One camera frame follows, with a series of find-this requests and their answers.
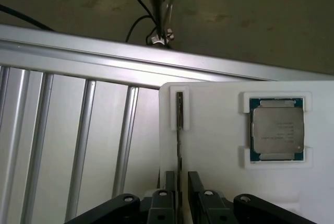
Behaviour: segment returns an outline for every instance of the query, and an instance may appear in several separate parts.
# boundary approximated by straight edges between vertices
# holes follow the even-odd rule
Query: bolt
[[[246,203],[251,201],[251,199],[248,198],[247,196],[240,197],[240,200],[242,200],[243,202],[246,202]]]
[[[133,200],[133,198],[131,196],[125,197],[124,201],[125,202],[131,202]]]
[[[213,192],[211,192],[211,191],[205,191],[204,194],[205,195],[213,195]]]

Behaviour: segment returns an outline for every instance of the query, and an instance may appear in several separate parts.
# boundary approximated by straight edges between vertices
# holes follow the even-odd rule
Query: concrete floor
[[[122,42],[145,14],[136,0],[0,0],[56,31]],[[334,74],[332,0],[175,0],[179,51]],[[29,24],[0,14],[0,22]],[[145,43],[148,19],[130,42]]]

